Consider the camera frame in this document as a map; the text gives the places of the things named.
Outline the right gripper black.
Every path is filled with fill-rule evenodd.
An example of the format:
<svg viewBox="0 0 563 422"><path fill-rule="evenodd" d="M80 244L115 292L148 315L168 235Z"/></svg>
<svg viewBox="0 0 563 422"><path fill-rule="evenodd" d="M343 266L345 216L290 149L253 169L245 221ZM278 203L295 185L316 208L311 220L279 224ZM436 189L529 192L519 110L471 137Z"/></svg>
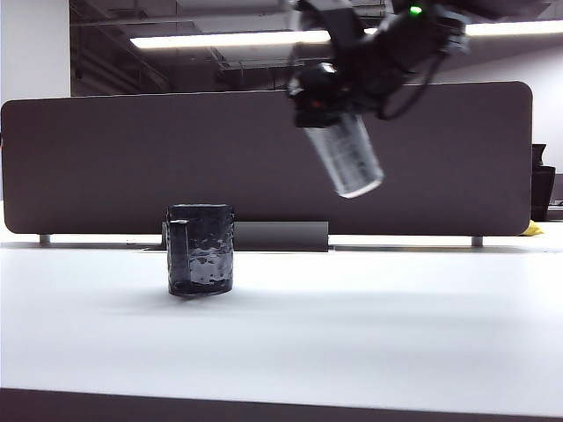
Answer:
<svg viewBox="0 0 563 422"><path fill-rule="evenodd" d="M337 53L337 63L349 88L349 99L363 111L375 111L401 87L401 67L393 59L384 34L366 35ZM341 74L330 62L298 69L289 79L294 123L300 128L325 128L340 123L353 107L338 94Z"/></svg>

